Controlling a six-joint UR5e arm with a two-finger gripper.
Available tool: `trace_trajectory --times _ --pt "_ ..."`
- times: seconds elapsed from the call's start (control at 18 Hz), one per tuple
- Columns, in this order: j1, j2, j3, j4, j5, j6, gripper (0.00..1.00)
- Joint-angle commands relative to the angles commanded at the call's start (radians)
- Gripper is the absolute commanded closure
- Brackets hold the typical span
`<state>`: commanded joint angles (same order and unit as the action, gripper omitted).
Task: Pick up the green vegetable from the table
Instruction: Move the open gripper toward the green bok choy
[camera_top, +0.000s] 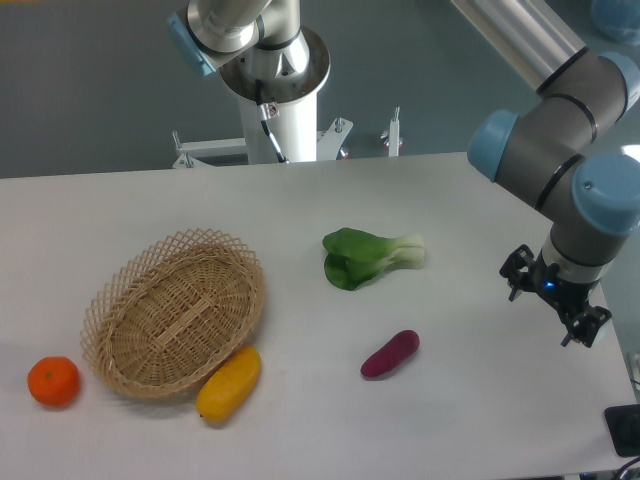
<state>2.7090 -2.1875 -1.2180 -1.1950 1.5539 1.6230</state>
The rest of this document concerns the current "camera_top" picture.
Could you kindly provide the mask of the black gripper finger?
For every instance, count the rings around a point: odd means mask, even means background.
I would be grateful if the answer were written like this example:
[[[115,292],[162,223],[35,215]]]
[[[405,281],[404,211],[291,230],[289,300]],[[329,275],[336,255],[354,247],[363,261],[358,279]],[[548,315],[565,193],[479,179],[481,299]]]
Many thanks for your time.
[[[531,249],[523,244],[516,248],[504,261],[499,270],[510,288],[508,300],[513,302],[522,292],[535,290],[530,269],[535,266]]]
[[[567,347],[571,342],[575,342],[591,348],[598,339],[601,329],[609,323],[611,318],[612,313],[608,309],[591,305],[587,305],[573,316],[568,313],[561,314],[561,323],[567,330],[561,346]]]

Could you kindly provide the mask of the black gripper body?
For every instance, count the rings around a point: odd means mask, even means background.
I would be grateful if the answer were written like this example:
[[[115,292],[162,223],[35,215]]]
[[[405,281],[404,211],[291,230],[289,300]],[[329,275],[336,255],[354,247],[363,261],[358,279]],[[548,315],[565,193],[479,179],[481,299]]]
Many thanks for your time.
[[[537,259],[530,270],[533,291],[550,305],[561,320],[572,319],[589,307],[589,298],[597,281],[575,283],[562,279],[560,266]]]

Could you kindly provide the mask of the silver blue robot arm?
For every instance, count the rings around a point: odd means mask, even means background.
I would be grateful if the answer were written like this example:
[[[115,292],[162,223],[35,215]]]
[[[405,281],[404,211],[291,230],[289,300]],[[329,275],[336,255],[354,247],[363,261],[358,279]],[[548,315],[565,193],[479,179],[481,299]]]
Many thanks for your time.
[[[513,294],[533,292],[591,346],[608,323],[589,302],[639,225],[639,164],[582,150],[639,98],[639,70],[618,53],[593,54],[542,1],[460,1],[458,10],[540,96],[525,115],[492,113],[469,163],[551,221],[539,253],[520,247],[501,267]],[[322,39],[295,1],[192,1],[167,21],[190,68],[219,74],[237,96],[253,163],[320,159],[317,93],[330,71]]]

